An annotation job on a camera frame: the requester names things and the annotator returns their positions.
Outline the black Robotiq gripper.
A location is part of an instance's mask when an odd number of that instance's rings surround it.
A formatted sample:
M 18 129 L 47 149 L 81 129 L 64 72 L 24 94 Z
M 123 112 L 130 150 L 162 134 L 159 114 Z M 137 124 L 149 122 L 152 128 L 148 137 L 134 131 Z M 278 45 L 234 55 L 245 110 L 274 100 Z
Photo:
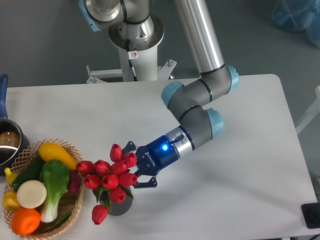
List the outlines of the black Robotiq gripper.
M 162 169 L 171 165 L 179 159 L 179 155 L 170 144 L 170 139 L 162 135 L 156 140 L 144 146 L 138 146 L 129 141 L 122 149 L 123 154 L 133 152 L 136 154 L 137 182 L 133 185 L 135 189 L 151 189 L 158 186 L 156 175 Z M 151 176 L 148 181 L 140 181 L 144 176 Z

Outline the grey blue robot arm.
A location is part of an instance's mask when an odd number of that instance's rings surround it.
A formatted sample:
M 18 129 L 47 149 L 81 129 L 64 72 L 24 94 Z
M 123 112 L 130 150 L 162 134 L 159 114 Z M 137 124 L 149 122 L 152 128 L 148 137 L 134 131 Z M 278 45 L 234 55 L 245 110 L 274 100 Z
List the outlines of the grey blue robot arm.
M 92 31 L 108 30 L 117 47 L 124 82 L 168 80 L 158 67 L 158 45 L 164 37 L 161 20 L 150 12 L 147 0 L 81 0 L 80 10 Z M 188 85 L 170 82 L 161 99 L 179 125 L 145 146 L 129 142 L 126 153 L 135 151 L 135 175 L 149 176 L 135 188 L 154 188 L 156 175 L 182 156 L 194 151 L 225 130 L 215 109 L 204 109 L 213 100 L 239 86 L 240 77 L 226 65 L 207 4 L 203 0 L 177 0 L 175 6 L 196 62 L 199 78 Z

